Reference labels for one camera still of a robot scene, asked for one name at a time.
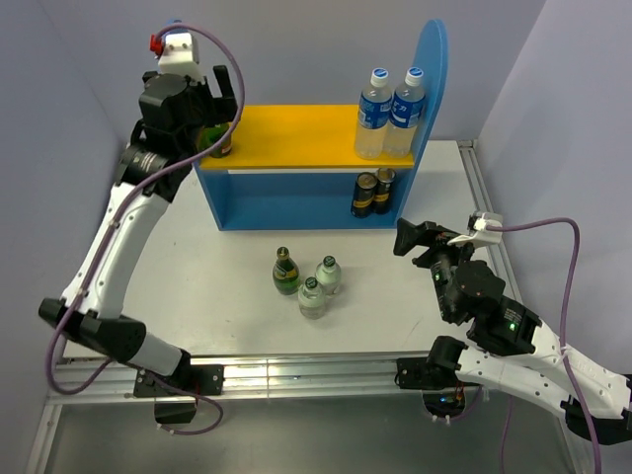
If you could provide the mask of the green Perrier bottle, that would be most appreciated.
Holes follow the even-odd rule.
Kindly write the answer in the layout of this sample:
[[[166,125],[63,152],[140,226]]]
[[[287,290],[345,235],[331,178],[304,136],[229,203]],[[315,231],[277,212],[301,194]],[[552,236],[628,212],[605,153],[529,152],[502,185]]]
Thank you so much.
[[[229,125],[229,122],[224,122],[202,128],[197,136],[197,151],[201,152],[217,144],[207,157],[220,159],[228,156],[232,150],[231,136],[228,135],[224,140],[221,138],[228,131]]]
[[[273,266],[273,282],[280,294],[292,295],[300,286],[300,272],[298,265],[290,257],[286,247],[276,250],[276,262]]]

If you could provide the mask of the Pocari Sweat bottle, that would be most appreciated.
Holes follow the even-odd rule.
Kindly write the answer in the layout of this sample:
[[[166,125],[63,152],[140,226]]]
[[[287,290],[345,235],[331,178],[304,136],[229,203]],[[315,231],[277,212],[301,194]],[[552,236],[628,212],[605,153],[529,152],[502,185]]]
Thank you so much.
[[[358,102],[354,148],[360,158],[374,159],[381,154],[391,102],[389,72],[373,69]]]
[[[411,67],[394,90],[383,142],[383,151],[390,157],[401,158],[410,152],[426,102],[423,80],[424,71]]]

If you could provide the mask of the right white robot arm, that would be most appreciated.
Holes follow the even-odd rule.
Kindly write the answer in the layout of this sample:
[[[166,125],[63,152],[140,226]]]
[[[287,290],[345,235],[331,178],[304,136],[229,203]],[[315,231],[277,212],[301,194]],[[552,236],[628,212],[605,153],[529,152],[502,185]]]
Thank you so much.
[[[397,222],[394,254],[423,247],[413,264],[430,272],[441,319],[469,328],[465,341],[439,336],[427,355],[399,358],[396,384],[416,390],[485,385],[543,408],[584,439],[601,445],[630,440],[630,376],[574,349],[506,296],[505,281],[474,259],[476,249],[500,243],[506,229],[499,215],[475,212],[468,230],[461,235],[432,221]]]

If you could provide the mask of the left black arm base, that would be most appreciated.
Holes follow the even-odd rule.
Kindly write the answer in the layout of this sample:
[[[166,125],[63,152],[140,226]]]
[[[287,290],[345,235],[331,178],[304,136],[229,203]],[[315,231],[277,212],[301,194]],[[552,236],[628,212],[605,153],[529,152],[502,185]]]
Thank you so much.
[[[167,426],[187,425],[197,414],[198,400],[189,402],[158,402],[158,399],[179,396],[174,388],[194,395],[218,396],[222,392],[224,366],[221,364],[194,364],[181,374],[170,377],[156,375],[156,381],[148,372],[138,370],[133,387],[133,397],[154,399],[154,419]]]

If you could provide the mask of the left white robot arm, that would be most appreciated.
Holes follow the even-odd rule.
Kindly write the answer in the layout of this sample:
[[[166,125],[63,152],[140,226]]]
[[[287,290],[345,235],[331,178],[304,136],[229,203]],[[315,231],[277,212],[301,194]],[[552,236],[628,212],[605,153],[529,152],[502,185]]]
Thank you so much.
[[[60,339],[127,366],[157,375],[170,394],[193,381],[190,355],[153,336],[144,323],[122,313],[127,287],[145,244],[173,202],[193,163],[208,154],[206,133],[235,126],[244,96],[234,92],[224,65],[206,79],[148,71],[139,97],[141,118],[120,155],[110,200],[88,254],[58,298],[46,298],[39,316],[54,331],[45,356],[52,370]]]

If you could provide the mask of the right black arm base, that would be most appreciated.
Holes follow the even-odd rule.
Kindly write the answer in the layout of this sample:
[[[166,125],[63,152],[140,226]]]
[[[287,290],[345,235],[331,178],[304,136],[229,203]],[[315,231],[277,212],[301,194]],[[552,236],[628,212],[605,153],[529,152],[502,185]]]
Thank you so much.
[[[464,419],[483,400],[480,385],[458,380],[453,370],[429,363],[427,356],[397,358],[394,384],[420,392],[424,415],[446,426]]]

